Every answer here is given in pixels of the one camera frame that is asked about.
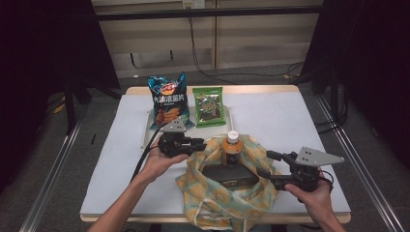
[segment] chip bag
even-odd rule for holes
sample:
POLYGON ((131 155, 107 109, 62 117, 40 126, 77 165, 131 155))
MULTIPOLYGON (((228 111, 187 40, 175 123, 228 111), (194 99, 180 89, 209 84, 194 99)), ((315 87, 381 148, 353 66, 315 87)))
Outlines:
POLYGON ((178 117, 181 117, 186 126, 193 126, 188 107, 187 81, 183 72, 176 81, 163 76, 149 76, 148 87, 154 102, 151 129, 154 130, 178 117))

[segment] tabletop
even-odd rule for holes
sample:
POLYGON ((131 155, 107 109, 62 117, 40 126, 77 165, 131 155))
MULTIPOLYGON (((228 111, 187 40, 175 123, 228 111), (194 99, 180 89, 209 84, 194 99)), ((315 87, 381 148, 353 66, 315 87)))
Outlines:
MULTIPOLYGON (((187 94, 194 105, 192 88, 187 94)), ((223 102, 230 108, 232 123, 239 133, 256 138, 267 150, 299 152, 302 146, 324 151, 299 89, 292 85, 222 86, 223 102)), ((129 183, 142 154, 148 111, 152 109, 147 87, 132 87, 120 101, 114 123, 91 178, 80 216, 96 220, 129 183)), ((274 162, 282 173, 289 172, 284 162, 274 162)), ((144 192, 129 221, 172 223, 186 222, 183 195, 175 178, 186 172, 186 163, 170 167, 144 192)), ((335 177, 332 191, 335 214, 342 223, 350 220, 350 208, 330 165, 322 169, 335 177)), ((259 223, 307 223, 311 218, 305 206, 287 191, 279 191, 270 214, 259 223)))

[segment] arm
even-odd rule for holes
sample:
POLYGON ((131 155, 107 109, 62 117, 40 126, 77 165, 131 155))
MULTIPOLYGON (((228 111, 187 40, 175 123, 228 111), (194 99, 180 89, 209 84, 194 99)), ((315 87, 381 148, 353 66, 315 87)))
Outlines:
POLYGON ((172 164, 188 158, 187 155, 179 155, 170 159, 160 152, 160 149, 156 147, 157 143, 158 140, 153 143, 153 149, 150 151, 142 170, 88 231, 121 231, 147 186, 172 164))
POLYGON ((285 189, 305 203, 310 217, 314 222, 319 224, 324 231, 346 231, 333 211, 330 195, 331 189, 327 182, 319 181, 317 190, 313 192, 305 192, 290 184, 286 185, 285 189))

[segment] orange patterned cloth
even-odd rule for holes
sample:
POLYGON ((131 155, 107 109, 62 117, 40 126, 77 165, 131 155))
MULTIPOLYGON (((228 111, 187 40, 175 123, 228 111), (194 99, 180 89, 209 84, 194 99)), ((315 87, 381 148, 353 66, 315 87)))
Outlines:
MULTIPOLYGON (((221 164, 224 138, 214 137, 203 152, 192 154, 187 173, 176 179, 184 194, 184 214, 204 230, 248 231, 265 213, 271 212, 277 192, 265 178, 259 178, 253 187, 226 188, 202 174, 205 165, 221 164)), ((255 174, 256 167, 276 172, 266 150, 255 139, 248 135, 240 135, 240 139, 244 142, 240 154, 243 165, 255 174)))

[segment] bottle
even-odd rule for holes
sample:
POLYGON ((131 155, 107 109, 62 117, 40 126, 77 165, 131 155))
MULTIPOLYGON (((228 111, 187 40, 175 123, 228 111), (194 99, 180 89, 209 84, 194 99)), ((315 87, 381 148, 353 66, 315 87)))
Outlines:
POLYGON ((239 133, 231 130, 225 139, 222 141, 222 149, 226 165, 232 166, 239 163, 239 154, 244 147, 244 143, 239 138, 239 133))

